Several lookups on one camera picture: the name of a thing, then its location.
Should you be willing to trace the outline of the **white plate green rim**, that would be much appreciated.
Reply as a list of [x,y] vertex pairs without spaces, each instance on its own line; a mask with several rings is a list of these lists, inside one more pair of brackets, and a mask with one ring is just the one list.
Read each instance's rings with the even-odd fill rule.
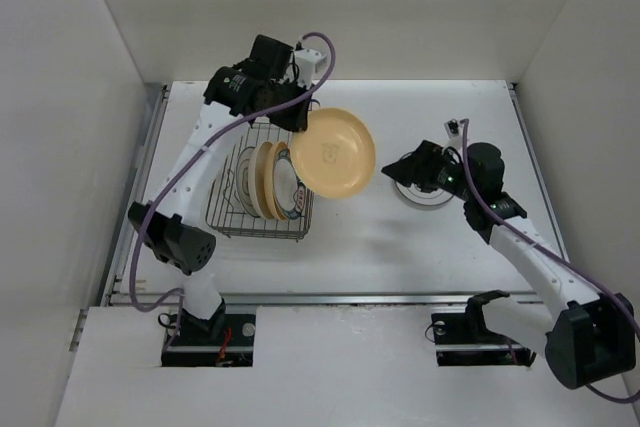
[[405,187],[398,182],[395,182],[394,186],[400,197],[414,207],[437,208],[445,205],[453,199],[452,194],[441,189],[423,192],[415,185]]

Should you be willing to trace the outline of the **yellow plate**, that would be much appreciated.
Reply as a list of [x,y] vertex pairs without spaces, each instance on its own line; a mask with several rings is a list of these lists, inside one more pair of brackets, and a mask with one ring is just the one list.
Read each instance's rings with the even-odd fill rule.
[[294,179],[288,146],[285,142],[278,142],[270,149],[267,173],[270,178],[271,201],[275,215],[280,220],[296,219],[293,194],[297,183]]
[[376,167],[375,142],[364,122],[340,108],[313,110],[307,121],[307,129],[295,133],[289,143],[299,179],[328,199],[362,192]]

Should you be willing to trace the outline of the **cream white plate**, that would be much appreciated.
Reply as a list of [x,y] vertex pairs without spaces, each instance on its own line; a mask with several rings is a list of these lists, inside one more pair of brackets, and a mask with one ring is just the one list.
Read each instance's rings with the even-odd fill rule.
[[265,220],[272,220],[274,218],[267,203],[265,190],[266,160],[271,147],[271,142],[262,142],[254,149],[249,164],[249,192],[251,201],[258,216]]

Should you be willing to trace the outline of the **white plate green pattern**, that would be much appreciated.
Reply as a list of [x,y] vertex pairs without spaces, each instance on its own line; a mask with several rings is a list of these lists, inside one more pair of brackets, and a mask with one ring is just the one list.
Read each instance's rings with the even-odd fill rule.
[[246,147],[239,155],[235,169],[236,195],[246,214],[257,217],[249,192],[249,164],[253,147]]

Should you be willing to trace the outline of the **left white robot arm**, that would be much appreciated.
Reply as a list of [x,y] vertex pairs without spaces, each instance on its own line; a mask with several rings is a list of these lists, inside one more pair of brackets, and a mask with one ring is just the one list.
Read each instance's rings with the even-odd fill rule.
[[231,149],[259,117],[298,133],[307,128],[314,93],[328,80],[336,54],[259,35],[247,58],[219,68],[203,93],[203,104],[184,148],[159,190],[134,202],[128,218],[137,238],[131,254],[129,288],[136,288],[141,251],[177,269],[179,283],[166,292],[179,308],[171,330],[189,331],[201,343],[223,334],[224,299],[214,283],[216,238],[205,222],[212,184]]

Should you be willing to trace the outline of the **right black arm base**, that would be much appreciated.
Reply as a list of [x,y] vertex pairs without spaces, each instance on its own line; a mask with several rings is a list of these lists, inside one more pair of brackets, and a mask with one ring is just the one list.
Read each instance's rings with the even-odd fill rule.
[[487,329],[482,308],[497,300],[511,300],[501,290],[470,297],[463,310],[436,309],[430,331],[439,367],[522,366],[531,367],[537,354],[511,338]]

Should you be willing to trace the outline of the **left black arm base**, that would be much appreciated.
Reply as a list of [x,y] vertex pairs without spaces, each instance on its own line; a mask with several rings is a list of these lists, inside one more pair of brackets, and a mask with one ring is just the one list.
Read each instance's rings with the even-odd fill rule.
[[191,314],[161,313],[158,324],[165,330],[163,367],[252,367],[257,308],[222,302],[209,320]]

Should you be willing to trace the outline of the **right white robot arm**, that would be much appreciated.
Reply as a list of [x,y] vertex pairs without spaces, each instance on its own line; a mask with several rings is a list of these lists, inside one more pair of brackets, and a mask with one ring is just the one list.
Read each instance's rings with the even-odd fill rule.
[[500,150],[474,143],[460,153],[429,141],[383,167],[396,183],[442,190],[463,202],[469,226],[527,281],[547,312],[520,307],[494,290],[468,299],[463,328],[477,342],[506,337],[544,358],[556,379],[575,390],[636,365],[633,307],[565,266],[526,211],[503,189]]

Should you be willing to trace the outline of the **plate with teal lettered band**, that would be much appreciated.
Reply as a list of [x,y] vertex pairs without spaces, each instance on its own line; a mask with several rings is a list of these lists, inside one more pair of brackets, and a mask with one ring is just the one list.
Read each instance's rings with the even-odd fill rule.
[[283,149],[276,155],[273,176],[277,207],[288,220],[300,218],[306,202],[307,189],[296,174],[288,149]]

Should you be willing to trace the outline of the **aluminium table rail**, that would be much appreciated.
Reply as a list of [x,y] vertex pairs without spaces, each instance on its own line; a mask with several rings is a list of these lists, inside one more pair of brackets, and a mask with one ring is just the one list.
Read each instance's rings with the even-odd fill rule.
[[[504,80],[330,81],[318,93],[323,107],[361,118],[387,165],[420,141],[444,143],[444,125],[470,122],[474,141],[496,145],[506,163],[505,187],[555,248],[562,245],[522,122],[513,85]],[[473,232],[457,200],[436,207],[404,198],[375,175],[359,195],[316,198],[310,228],[252,222],[250,237],[219,235],[215,284],[228,303],[272,305],[463,303],[494,289],[532,303],[525,280]]]

